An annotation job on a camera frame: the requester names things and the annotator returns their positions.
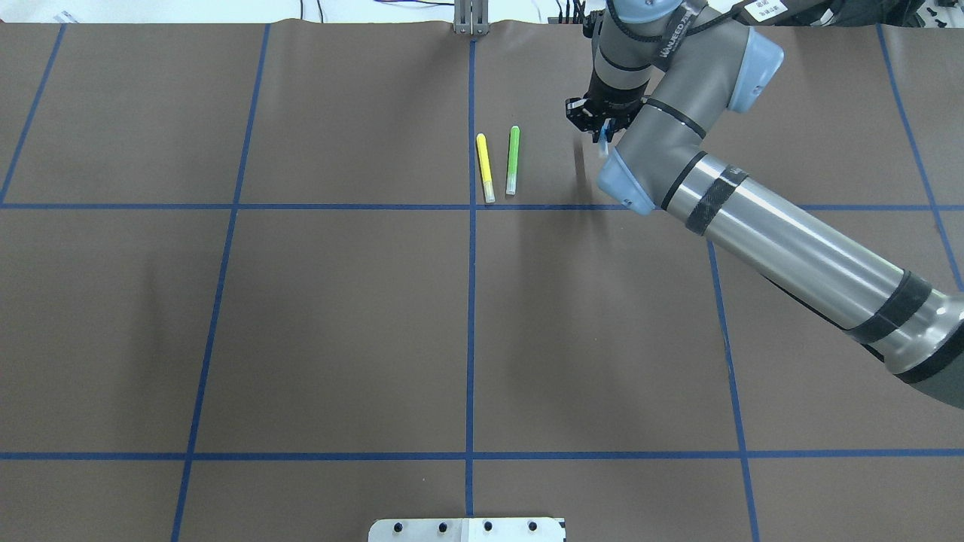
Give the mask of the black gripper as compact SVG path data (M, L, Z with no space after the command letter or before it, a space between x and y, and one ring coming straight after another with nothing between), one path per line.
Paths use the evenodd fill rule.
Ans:
M646 78L641 84L630 89L616 88L603 81L598 72L593 72L586 93L586 113L595 131L596 144L609 144L612 141L613 121L616 126L630 126L639 113L648 86Z

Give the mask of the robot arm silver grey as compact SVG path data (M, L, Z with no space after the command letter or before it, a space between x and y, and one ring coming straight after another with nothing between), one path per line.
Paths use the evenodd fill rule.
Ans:
M877 25L794 28L829 38L822 59L868 52L881 82L859 90L885 99L883 141L907 163L872 151L871 114L854 128L805 134L737 129L775 108L801 51L775 28L754 27L706 1L606 1L593 25L592 72L582 97L607 126L609 151L596 182L628 212L668 214L769 285L829 323L915 391L962 407L962 268L950 253L946 218L910 139L892 52ZM922 212L938 237L949 285L865 247L816 215Z

